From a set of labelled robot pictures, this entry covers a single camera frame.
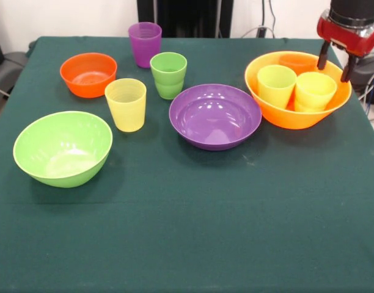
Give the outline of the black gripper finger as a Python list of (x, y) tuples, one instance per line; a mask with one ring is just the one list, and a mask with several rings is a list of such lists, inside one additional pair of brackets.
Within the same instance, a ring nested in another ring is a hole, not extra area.
[(325, 40), (322, 44), (320, 55), (318, 58), (317, 68), (319, 70), (324, 70), (326, 66), (326, 62), (328, 59), (328, 49), (329, 49), (329, 42)]
[(351, 75), (354, 71), (354, 68), (357, 63), (357, 56), (350, 54), (348, 58), (348, 62), (343, 69), (342, 76), (341, 76), (341, 82), (348, 82), (351, 79)]

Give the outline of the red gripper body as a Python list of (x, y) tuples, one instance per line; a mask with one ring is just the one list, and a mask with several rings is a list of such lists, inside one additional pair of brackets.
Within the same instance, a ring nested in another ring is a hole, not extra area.
[(326, 9), (318, 20), (317, 33), (322, 39), (351, 55), (364, 57), (371, 53), (374, 49), (374, 24), (361, 28), (342, 26), (332, 16), (335, 13)]

